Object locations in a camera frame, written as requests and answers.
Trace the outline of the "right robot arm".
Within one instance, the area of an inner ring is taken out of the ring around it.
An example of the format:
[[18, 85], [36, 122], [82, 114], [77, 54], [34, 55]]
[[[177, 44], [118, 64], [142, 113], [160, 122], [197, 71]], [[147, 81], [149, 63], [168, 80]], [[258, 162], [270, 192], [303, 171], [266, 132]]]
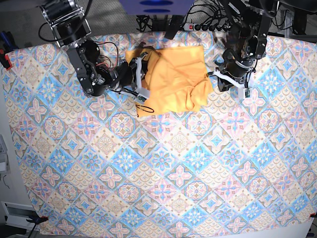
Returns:
[[139, 104], [145, 103], [150, 91], [142, 86], [147, 73], [147, 52], [124, 60], [117, 58], [116, 65], [107, 68], [102, 61], [99, 46], [89, 35], [86, 16], [92, 2], [84, 10], [76, 0], [48, 0], [40, 5], [42, 15], [50, 26], [54, 42], [67, 48], [67, 55], [87, 97], [99, 97], [106, 90], [131, 96]]

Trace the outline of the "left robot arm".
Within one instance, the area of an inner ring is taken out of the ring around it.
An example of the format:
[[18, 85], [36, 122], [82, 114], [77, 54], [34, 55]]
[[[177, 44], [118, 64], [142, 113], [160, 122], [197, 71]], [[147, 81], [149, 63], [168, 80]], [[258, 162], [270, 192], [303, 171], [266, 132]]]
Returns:
[[222, 61], [214, 62], [216, 68], [209, 75], [217, 78], [220, 92], [235, 87], [238, 96], [246, 99], [251, 95], [251, 75], [256, 72], [258, 60], [265, 57], [267, 34], [278, 5], [273, 0], [213, 0], [199, 5], [211, 10], [202, 23], [189, 23], [188, 15], [173, 15], [164, 20], [139, 15], [137, 22], [139, 31], [165, 31], [168, 39], [178, 30], [214, 33], [215, 41], [222, 43], [225, 50]]

